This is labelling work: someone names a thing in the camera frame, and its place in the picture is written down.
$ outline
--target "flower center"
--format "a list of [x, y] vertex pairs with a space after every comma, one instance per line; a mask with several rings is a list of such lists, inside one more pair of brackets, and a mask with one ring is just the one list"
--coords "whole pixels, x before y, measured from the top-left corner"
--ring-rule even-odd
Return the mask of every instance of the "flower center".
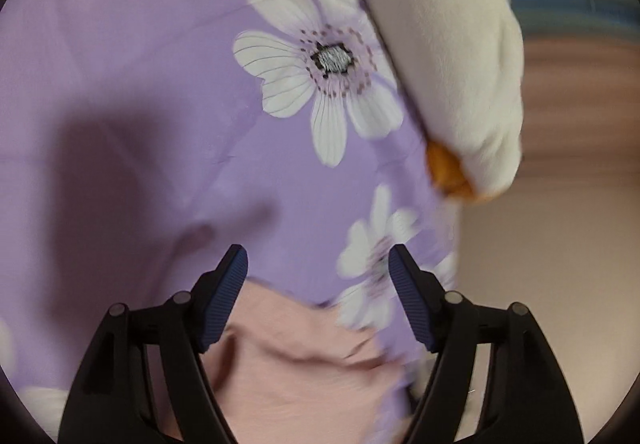
[[393, 246], [391, 239], [384, 236], [374, 246], [367, 267], [369, 267], [369, 279], [367, 280], [367, 292], [369, 297], [382, 296], [389, 286], [389, 250]]
[[344, 43], [328, 46], [316, 43], [316, 48], [318, 50], [311, 59], [318, 70], [324, 72], [322, 76], [324, 79], [327, 79], [329, 74], [346, 74], [347, 69], [353, 65], [353, 53], [344, 46]]

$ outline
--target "clip jaw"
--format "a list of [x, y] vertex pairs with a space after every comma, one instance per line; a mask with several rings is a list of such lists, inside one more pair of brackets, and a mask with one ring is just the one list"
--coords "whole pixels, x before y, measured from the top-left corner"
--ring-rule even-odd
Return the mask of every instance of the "clip jaw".
[[[186, 444], [237, 444], [218, 407], [199, 353], [218, 341], [247, 274], [241, 246], [191, 292], [130, 311], [111, 306], [82, 360], [62, 417], [58, 444], [176, 444], [158, 427], [146, 345], [159, 345], [172, 408]], [[478, 429], [464, 444], [584, 444], [562, 371], [527, 307], [473, 305], [446, 292], [404, 246], [389, 254], [389, 274], [414, 335], [438, 359], [403, 444], [451, 444], [458, 432], [476, 347], [492, 345]], [[10, 390], [0, 370], [0, 393]], [[10, 432], [21, 442], [52, 442], [16, 399]]]
[[416, 339], [438, 353], [430, 382], [403, 444], [451, 444], [473, 373], [476, 346], [492, 345], [478, 429], [465, 444], [583, 444], [569, 388], [529, 309], [475, 306], [444, 292], [404, 246], [389, 254], [389, 273]]
[[71, 387], [58, 444], [167, 444], [158, 427], [146, 345], [159, 345], [172, 407], [189, 444], [234, 444], [198, 353], [222, 335], [246, 277], [248, 261], [232, 246], [191, 292], [164, 305], [130, 311], [110, 307]]

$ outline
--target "pink fabric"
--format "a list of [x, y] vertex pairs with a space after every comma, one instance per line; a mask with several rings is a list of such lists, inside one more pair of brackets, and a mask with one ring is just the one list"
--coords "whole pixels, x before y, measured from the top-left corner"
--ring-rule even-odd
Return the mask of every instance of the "pink fabric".
[[[360, 444], [402, 366], [374, 330], [337, 325], [335, 309], [302, 305], [246, 282], [221, 341], [204, 354], [216, 399], [241, 444]], [[168, 433], [179, 435], [175, 420]]]

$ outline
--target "purple floral fabric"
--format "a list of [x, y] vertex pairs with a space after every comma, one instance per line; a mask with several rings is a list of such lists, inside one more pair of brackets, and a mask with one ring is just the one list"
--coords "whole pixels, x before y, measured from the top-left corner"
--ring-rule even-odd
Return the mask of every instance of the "purple floral fabric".
[[60, 399], [110, 304], [160, 303], [232, 243], [412, 359], [386, 254], [453, 271], [424, 148], [360, 0], [8, 0], [2, 366]]

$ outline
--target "white plush toy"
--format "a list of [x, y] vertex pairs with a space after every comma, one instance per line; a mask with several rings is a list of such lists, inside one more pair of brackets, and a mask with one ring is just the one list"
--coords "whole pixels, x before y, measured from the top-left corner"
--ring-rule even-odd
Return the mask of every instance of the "white plush toy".
[[473, 198], [504, 191], [520, 163], [524, 68], [509, 0], [366, 1], [432, 141], [436, 185]]

